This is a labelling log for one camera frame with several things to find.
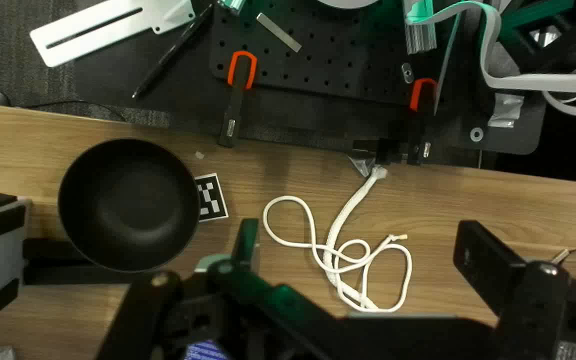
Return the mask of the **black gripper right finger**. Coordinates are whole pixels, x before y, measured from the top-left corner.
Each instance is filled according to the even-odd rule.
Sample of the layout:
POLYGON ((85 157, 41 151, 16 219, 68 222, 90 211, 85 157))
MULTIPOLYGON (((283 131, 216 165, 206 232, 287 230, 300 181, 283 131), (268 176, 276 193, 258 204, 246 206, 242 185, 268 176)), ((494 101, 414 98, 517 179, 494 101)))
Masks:
POLYGON ((525 267, 524 257, 475 219, 457 223, 451 261, 496 315, 525 267))

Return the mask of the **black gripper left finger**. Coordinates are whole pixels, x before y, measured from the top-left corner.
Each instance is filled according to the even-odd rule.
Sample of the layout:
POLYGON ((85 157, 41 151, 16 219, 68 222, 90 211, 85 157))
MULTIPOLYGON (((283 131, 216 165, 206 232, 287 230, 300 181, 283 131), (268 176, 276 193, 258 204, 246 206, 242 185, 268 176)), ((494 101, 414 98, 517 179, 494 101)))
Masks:
POLYGON ((209 254, 197 259, 194 266, 196 275, 240 275, 255 269, 258 254, 258 227, 255 217, 244 217, 240 222, 235 241, 230 254, 209 254))

